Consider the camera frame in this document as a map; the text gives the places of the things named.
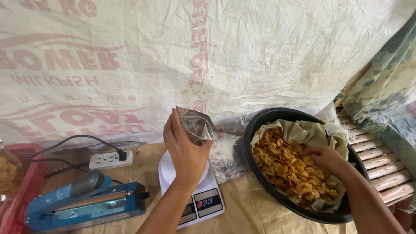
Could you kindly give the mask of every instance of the electrical outlet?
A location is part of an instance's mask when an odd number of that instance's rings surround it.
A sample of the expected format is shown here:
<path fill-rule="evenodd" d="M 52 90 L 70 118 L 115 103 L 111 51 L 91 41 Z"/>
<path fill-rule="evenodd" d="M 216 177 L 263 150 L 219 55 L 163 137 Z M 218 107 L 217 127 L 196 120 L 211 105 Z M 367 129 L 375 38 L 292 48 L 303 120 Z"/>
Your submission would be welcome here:
<path fill-rule="evenodd" d="M 117 152 L 92 155 L 89 160 L 89 168 L 91 170 L 105 170 L 116 167 L 131 166 L 133 164 L 133 153 L 131 150 L 127 150 L 125 152 L 127 153 L 127 159 L 125 161 L 119 161 L 119 155 Z"/>

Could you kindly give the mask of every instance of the black plastic tub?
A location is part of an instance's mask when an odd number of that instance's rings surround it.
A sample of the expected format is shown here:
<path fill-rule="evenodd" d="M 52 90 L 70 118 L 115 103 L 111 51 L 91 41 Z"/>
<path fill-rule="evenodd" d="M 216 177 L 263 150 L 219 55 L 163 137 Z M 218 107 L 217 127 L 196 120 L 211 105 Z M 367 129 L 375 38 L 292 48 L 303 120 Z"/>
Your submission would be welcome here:
<path fill-rule="evenodd" d="M 324 124 L 321 120 L 303 113 L 298 110 L 293 110 L 289 108 L 270 108 L 263 110 L 256 114 L 248 124 L 247 128 L 245 129 L 244 133 L 244 147 L 245 147 L 245 154 L 247 156 L 248 163 L 250 164 L 251 169 L 253 170 L 254 174 L 257 177 L 257 180 L 260 184 L 266 189 L 266 191 L 272 195 L 278 202 L 284 205 L 286 208 L 290 209 L 294 213 L 306 218 L 310 219 L 315 222 L 320 222 L 324 224 L 345 224 L 351 222 L 353 220 L 351 215 L 351 208 L 348 203 L 348 196 L 347 194 L 344 195 L 342 198 L 342 203 L 339 209 L 333 214 L 327 213 L 320 213 L 320 212 L 312 212 L 310 210 L 304 209 L 294 202 L 287 199 L 283 194 L 277 191 L 274 186 L 263 176 L 260 168 L 258 168 L 253 154 L 251 152 L 251 139 L 254 136 L 255 131 L 257 131 L 261 125 L 266 124 L 267 122 L 273 122 L 277 119 L 284 119 L 288 121 L 295 122 L 297 120 L 305 120 L 311 122 L 317 122 L 320 124 Z M 348 161 L 355 163 L 355 168 L 367 179 L 368 174 L 365 170 L 365 167 L 358 157 L 357 153 L 353 150 L 353 148 L 348 145 Z"/>

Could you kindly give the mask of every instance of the red basket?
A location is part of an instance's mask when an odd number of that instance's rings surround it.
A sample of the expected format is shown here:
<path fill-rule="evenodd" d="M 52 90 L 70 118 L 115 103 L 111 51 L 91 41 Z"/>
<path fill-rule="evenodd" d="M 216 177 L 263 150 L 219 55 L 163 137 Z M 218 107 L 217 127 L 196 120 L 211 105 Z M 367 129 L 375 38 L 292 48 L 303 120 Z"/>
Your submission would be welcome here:
<path fill-rule="evenodd" d="M 5 149 L 21 159 L 23 158 L 22 155 L 35 153 L 41 151 L 43 148 L 38 144 L 12 144 L 6 145 Z M 34 159 L 41 158 L 42 154 L 37 155 Z M 40 187 L 46 174 L 46 165 L 43 162 L 28 164 L 27 161 L 22 160 L 22 166 L 24 169 L 28 169 L 13 202 L 11 205 L 5 204 L 6 206 L 9 205 L 10 208 L 4 226 L 0 230 L 0 234 L 21 234 L 30 232 L 24 224 L 25 211 L 29 202 L 39 195 Z"/>

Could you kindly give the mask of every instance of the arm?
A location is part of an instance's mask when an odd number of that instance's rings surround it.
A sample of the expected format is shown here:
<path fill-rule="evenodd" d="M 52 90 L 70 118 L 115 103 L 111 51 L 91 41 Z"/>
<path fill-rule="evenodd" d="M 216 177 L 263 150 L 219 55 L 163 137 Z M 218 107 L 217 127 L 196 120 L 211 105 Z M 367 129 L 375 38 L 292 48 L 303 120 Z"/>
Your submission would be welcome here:
<path fill-rule="evenodd" d="M 406 234 L 375 188 L 337 151 L 311 147 L 304 156 L 310 156 L 318 167 L 343 183 L 358 233 Z"/>
<path fill-rule="evenodd" d="M 212 141 L 192 144 L 182 129 L 176 109 L 163 130 L 163 141 L 171 154 L 176 177 L 137 233 L 175 233 L 186 203 L 198 185 L 208 161 Z"/>

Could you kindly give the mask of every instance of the white scale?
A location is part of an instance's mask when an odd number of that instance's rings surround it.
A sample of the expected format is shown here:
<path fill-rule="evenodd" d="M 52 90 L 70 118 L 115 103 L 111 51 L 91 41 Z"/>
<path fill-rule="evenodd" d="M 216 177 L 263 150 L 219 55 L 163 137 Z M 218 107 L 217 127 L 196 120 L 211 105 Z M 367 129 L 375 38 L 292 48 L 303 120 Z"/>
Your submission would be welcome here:
<path fill-rule="evenodd" d="M 173 166 L 171 154 L 167 151 L 159 162 L 159 182 L 162 196 L 175 177 L 175 167 Z M 176 230 L 222 214 L 224 210 L 223 198 L 214 172 L 210 163 L 207 162 L 204 173 L 182 213 Z"/>

